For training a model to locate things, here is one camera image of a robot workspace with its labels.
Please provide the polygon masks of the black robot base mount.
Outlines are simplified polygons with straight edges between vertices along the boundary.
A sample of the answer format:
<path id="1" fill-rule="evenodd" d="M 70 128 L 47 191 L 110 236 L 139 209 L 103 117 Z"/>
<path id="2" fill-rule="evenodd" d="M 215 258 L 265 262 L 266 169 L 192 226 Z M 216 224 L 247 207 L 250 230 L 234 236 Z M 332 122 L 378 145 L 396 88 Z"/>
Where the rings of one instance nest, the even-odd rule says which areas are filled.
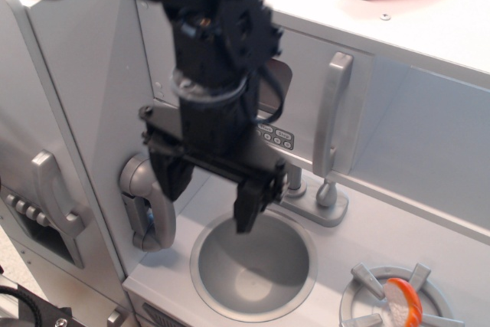
<path id="1" fill-rule="evenodd" d="M 1 326 L 77 326 L 70 313 L 1 275 Z"/>

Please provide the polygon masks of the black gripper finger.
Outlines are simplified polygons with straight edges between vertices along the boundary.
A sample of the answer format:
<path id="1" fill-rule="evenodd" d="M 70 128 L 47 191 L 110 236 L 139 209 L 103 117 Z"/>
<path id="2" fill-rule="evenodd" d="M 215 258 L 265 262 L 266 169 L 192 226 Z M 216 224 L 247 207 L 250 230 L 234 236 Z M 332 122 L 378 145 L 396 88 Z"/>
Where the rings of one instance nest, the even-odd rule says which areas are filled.
<path id="1" fill-rule="evenodd" d="M 149 145 L 149 158 L 155 177 L 163 194 L 176 201 L 189 186 L 194 164 L 186 159 L 187 151 L 182 144 Z"/>
<path id="2" fill-rule="evenodd" d="M 238 234 L 252 231 L 257 216 L 279 198 L 279 189 L 274 184 L 246 180 L 237 186 L 234 202 L 234 220 Z"/>

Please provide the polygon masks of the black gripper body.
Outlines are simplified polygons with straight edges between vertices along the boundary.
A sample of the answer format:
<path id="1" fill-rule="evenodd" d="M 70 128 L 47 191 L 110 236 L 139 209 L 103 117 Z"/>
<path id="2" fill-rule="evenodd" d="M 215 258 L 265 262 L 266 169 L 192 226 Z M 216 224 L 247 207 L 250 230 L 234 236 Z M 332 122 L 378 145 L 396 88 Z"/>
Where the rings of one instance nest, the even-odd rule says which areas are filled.
<path id="1" fill-rule="evenodd" d="M 194 167 L 236 182 L 252 179 L 274 184 L 279 201 L 286 191 L 286 160 L 258 135 L 254 122 L 259 108 L 256 95 L 216 105 L 182 101 L 172 106 L 143 106 L 144 143 L 182 144 Z"/>

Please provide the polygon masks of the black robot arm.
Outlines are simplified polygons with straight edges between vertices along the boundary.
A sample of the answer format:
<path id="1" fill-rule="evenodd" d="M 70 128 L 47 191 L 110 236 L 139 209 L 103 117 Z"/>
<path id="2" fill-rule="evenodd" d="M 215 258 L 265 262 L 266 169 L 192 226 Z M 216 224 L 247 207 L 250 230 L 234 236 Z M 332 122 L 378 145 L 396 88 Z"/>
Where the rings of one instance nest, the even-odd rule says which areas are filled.
<path id="1" fill-rule="evenodd" d="M 171 25 L 172 86 L 179 107 L 145 106 L 145 144 L 165 197 L 176 200 L 195 168 L 237 184 L 234 220 L 249 233 L 259 213 L 284 194 L 286 161 L 257 134 L 260 85 L 285 94 L 267 63 L 282 31 L 263 0 L 150 0 Z"/>

